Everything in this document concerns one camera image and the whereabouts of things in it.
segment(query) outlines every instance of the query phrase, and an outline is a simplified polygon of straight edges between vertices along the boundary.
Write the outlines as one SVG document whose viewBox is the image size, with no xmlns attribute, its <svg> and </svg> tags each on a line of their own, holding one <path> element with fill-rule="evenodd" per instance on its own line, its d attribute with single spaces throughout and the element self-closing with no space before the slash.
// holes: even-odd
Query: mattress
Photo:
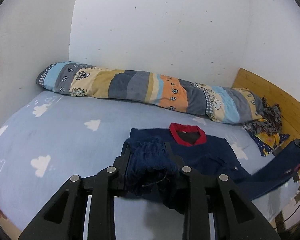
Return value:
<svg viewBox="0 0 300 240">
<path fill-rule="evenodd" d="M 239 125 L 142 103 L 44 91 L 0 129 L 0 209 L 23 230 L 71 175 L 84 178 L 111 166 L 131 128 L 168 128 L 172 122 L 225 138 L 251 174 L 274 158 L 262 157 Z M 298 188 L 291 179 L 253 203 L 270 221 Z M 118 240 L 182 238 L 183 215 L 162 203 L 115 197 L 114 220 Z"/>
</svg>

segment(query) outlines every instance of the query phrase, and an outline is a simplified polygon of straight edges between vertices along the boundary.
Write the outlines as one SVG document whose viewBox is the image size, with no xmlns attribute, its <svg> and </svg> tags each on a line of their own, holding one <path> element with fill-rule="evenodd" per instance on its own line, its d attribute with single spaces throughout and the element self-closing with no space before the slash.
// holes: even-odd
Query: white wall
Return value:
<svg viewBox="0 0 300 240">
<path fill-rule="evenodd" d="M 250 0 L 241 67 L 300 102 L 300 8 L 294 0 Z"/>
<path fill-rule="evenodd" d="M 0 126 L 41 91 L 40 71 L 68 60 L 74 2 L 5 0 L 0 6 Z"/>
<path fill-rule="evenodd" d="M 76 0 L 69 59 L 231 86 L 249 0 Z"/>
</svg>

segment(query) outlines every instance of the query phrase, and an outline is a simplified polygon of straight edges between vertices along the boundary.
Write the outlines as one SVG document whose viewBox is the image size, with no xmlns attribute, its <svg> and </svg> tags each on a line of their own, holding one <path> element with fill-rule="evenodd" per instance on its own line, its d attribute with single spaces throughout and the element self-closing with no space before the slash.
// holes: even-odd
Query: folded blanket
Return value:
<svg viewBox="0 0 300 240">
<path fill-rule="evenodd" d="M 68 61 L 51 64 L 36 82 L 64 95 L 134 100 L 183 113 L 207 114 L 216 122 L 244 123 L 261 118 L 261 100 L 248 90 L 209 87 L 146 71 Z"/>
</svg>

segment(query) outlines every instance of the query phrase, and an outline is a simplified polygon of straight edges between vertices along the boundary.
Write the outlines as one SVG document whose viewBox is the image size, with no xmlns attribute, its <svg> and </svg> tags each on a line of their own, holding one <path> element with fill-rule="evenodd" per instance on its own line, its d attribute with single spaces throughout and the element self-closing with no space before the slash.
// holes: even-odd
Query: wooden headboard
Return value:
<svg viewBox="0 0 300 240">
<path fill-rule="evenodd" d="M 290 134 L 289 140 L 283 144 L 283 147 L 290 141 L 300 138 L 300 103 L 291 95 L 243 68 L 239 69 L 232 87 L 247 88 L 259 97 L 265 97 L 269 105 L 279 104 L 282 116 L 282 132 Z"/>
</svg>

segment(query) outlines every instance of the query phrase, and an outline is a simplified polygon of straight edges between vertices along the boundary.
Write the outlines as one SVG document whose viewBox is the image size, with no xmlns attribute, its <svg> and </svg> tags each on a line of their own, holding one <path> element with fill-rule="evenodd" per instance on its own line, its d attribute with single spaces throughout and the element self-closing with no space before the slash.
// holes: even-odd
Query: metal screw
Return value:
<svg viewBox="0 0 300 240">
<path fill-rule="evenodd" d="M 219 176 L 219 179 L 222 180 L 222 181 L 227 181 L 229 179 L 229 177 L 226 174 L 221 174 Z"/>
<path fill-rule="evenodd" d="M 116 168 L 114 166 L 110 166 L 107 168 L 107 172 L 109 172 L 109 173 L 113 173 L 115 171 L 116 171 Z"/>
<path fill-rule="evenodd" d="M 76 182 L 76 181 L 79 180 L 79 176 L 78 176 L 78 175 L 72 175 L 72 176 L 70 177 L 70 180 L 71 180 L 72 182 Z"/>
<path fill-rule="evenodd" d="M 183 166 L 182 167 L 182 171 L 185 172 L 185 173 L 188 173 L 188 172 L 191 171 L 191 167 L 189 167 L 189 166 Z"/>
</svg>

